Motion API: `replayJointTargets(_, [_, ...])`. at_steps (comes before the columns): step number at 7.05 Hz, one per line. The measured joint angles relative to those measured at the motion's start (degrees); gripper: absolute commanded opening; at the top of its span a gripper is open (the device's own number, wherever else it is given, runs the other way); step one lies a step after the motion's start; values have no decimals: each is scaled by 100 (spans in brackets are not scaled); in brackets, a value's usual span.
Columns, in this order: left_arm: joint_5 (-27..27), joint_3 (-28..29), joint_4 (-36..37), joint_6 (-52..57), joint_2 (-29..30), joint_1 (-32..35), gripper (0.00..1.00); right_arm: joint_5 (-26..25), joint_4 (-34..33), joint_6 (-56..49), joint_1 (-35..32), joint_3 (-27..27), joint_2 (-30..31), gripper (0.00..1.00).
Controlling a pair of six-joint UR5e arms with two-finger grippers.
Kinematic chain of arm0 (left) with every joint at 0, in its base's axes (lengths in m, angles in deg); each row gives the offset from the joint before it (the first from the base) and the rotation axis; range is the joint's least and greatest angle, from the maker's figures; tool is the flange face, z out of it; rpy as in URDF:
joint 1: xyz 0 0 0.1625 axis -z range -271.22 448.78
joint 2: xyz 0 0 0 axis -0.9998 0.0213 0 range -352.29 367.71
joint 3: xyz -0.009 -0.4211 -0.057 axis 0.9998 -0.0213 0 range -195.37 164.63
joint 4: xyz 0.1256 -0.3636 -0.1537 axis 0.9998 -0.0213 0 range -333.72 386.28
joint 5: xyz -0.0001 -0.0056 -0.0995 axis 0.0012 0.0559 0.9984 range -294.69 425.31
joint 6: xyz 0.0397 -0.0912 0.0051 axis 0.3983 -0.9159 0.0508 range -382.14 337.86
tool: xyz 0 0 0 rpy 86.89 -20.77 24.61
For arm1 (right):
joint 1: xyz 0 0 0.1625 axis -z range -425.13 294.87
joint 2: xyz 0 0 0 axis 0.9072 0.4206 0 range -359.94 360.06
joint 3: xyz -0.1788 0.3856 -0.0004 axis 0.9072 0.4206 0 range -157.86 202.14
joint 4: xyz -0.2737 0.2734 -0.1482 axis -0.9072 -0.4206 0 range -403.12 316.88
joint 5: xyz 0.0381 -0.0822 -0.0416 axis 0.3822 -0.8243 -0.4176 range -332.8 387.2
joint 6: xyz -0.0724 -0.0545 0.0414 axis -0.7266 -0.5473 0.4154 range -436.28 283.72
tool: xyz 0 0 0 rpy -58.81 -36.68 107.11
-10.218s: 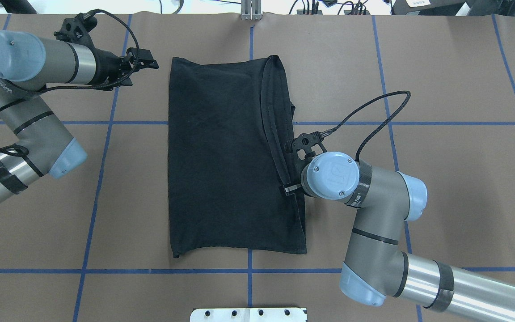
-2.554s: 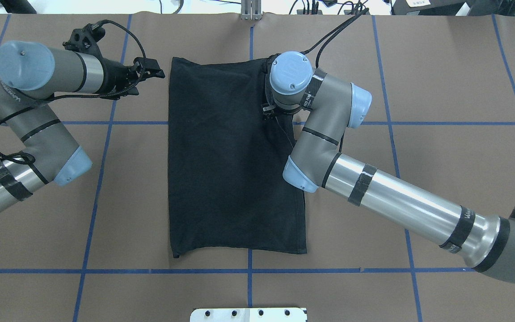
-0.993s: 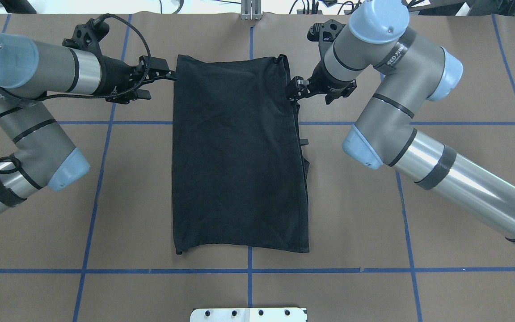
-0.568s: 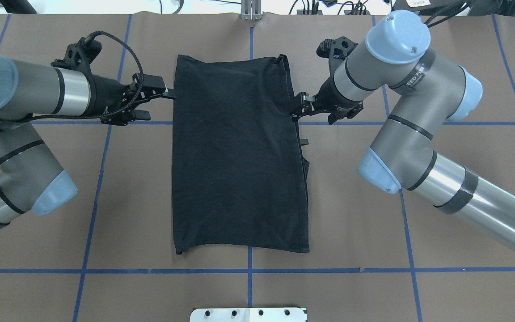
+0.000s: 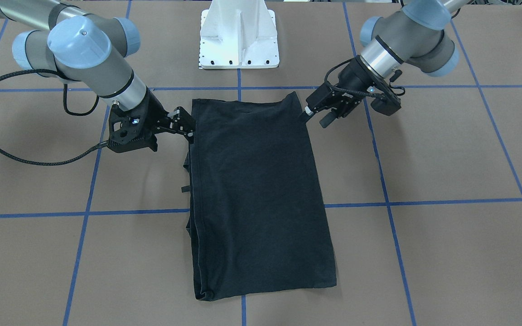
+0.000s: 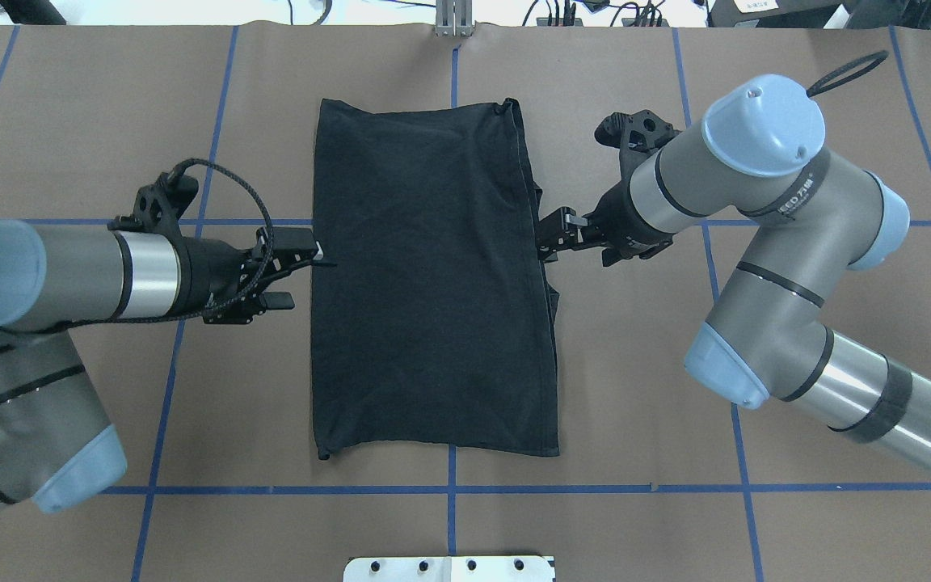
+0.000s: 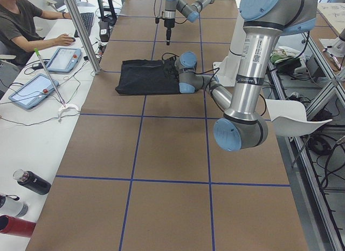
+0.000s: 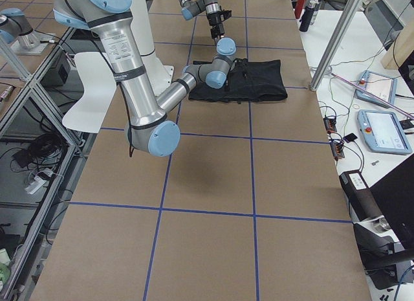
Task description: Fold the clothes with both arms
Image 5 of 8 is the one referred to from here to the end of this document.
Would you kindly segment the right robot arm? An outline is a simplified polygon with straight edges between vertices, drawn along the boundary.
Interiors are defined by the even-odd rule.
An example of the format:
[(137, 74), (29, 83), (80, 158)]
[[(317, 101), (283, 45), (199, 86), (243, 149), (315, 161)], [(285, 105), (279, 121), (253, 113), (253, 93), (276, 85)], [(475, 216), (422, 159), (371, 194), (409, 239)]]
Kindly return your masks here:
[(162, 132), (193, 142), (191, 115), (182, 107), (166, 111), (126, 61), (140, 48), (132, 21), (107, 19), (58, 0), (0, 0), (0, 19), (32, 27), (12, 46), (24, 72), (56, 77), (65, 86), (83, 82), (110, 106), (110, 134), (103, 147), (116, 153), (157, 151), (156, 135)]

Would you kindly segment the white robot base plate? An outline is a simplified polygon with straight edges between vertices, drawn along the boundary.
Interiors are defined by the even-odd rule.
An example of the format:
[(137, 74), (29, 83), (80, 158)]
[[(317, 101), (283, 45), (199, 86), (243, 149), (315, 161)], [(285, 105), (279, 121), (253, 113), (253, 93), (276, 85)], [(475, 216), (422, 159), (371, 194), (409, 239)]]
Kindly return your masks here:
[(263, 0), (212, 0), (201, 12), (198, 58), (201, 69), (278, 67), (275, 12)]

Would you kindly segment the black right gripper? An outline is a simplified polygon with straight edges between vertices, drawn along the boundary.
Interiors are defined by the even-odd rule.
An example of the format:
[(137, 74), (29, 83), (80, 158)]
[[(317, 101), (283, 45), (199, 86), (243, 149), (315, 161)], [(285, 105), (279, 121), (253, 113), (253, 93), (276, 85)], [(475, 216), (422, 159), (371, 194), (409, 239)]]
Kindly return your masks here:
[(157, 151), (155, 135), (159, 133), (178, 134), (193, 144), (196, 121), (184, 107), (167, 112), (152, 91), (146, 89), (145, 96), (132, 110), (124, 111), (113, 105), (108, 126), (107, 147), (115, 153), (124, 153), (143, 148)]

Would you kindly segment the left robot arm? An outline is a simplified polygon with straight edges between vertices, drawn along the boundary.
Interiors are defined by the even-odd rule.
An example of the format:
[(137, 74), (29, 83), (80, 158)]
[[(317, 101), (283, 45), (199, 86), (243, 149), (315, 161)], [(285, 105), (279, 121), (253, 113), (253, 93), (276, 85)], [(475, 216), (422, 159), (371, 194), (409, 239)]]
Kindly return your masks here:
[(367, 97), (377, 113), (395, 114), (406, 92), (393, 85), (402, 74), (402, 64), (431, 77), (445, 76), (456, 68), (459, 52), (445, 27), (467, 4), (466, 0), (412, 0), (388, 17), (370, 17), (361, 27), (361, 52), (335, 66), (340, 70), (337, 83), (325, 75), (320, 87), (307, 97), (300, 120), (307, 122), (327, 110), (320, 121), (327, 128)]

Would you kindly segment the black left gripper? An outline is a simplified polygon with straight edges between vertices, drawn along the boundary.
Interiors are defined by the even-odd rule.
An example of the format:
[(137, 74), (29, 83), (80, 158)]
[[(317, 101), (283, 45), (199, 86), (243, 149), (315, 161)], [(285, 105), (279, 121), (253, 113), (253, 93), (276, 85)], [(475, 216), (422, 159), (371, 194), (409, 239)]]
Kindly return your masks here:
[(345, 118), (366, 97), (371, 97), (372, 108), (386, 116), (391, 116), (401, 108), (402, 87), (395, 87), (392, 82), (402, 75), (400, 69), (393, 69), (390, 82), (387, 83), (362, 60), (354, 57), (331, 68), (324, 77), (320, 87), (307, 97), (307, 106), (298, 120), (307, 123), (315, 114), (329, 110), (319, 124), (327, 128), (339, 118)]

